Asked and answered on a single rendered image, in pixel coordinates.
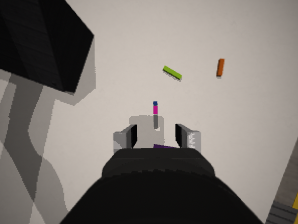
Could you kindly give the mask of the orange-brown rectangular block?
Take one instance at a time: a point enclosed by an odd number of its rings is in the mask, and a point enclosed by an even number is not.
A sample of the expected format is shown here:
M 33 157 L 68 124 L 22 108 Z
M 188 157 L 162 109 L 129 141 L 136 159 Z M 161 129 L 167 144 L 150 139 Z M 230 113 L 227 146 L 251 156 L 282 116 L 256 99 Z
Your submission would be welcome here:
M 216 76 L 222 76 L 222 73 L 223 73 L 223 67 L 224 67 L 224 60 L 225 60 L 225 59 L 221 59 L 221 58 L 219 59 Z

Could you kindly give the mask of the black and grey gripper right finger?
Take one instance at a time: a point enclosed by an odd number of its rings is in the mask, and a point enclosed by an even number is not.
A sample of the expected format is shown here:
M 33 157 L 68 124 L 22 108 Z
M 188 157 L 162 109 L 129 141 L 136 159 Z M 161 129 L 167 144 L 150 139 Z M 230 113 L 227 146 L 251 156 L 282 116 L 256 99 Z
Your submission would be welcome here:
M 175 140 L 180 148 L 193 148 L 201 154 L 201 132 L 175 124 Z

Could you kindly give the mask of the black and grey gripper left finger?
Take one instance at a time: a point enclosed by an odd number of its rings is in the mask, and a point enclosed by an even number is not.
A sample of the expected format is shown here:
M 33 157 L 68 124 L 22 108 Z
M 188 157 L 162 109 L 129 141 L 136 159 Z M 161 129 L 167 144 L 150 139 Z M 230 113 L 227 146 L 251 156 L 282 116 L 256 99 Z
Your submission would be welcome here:
M 137 142 L 137 124 L 131 124 L 120 132 L 113 133 L 114 154 L 123 148 L 133 148 Z

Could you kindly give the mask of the lime green rod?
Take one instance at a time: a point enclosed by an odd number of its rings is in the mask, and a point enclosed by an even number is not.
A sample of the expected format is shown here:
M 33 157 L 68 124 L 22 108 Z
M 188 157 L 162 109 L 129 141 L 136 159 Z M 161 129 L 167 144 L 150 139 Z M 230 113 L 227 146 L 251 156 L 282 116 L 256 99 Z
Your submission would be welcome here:
M 177 73 L 176 71 L 170 69 L 169 67 L 167 66 L 164 66 L 163 70 L 169 74 L 171 74 L 172 76 L 176 77 L 177 79 L 181 79 L 182 75 Z

